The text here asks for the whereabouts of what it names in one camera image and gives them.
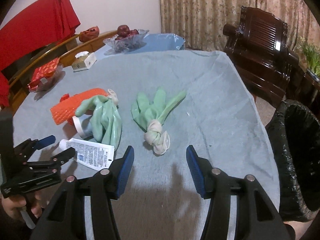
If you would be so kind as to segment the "person's left hand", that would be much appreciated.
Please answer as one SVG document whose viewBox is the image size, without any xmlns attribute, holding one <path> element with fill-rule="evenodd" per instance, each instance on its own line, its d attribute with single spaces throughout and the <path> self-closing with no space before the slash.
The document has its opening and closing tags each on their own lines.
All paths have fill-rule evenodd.
<svg viewBox="0 0 320 240">
<path fill-rule="evenodd" d="M 36 191 L 28 195 L 29 202 L 31 203 L 31 211 L 36 218 L 42 215 L 41 207 L 42 192 Z M 8 198 L 1 196 L 1 204 L 5 213 L 14 220 L 24 221 L 20 213 L 20 209 L 26 206 L 26 200 L 23 196 L 14 195 Z"/>
</svg>

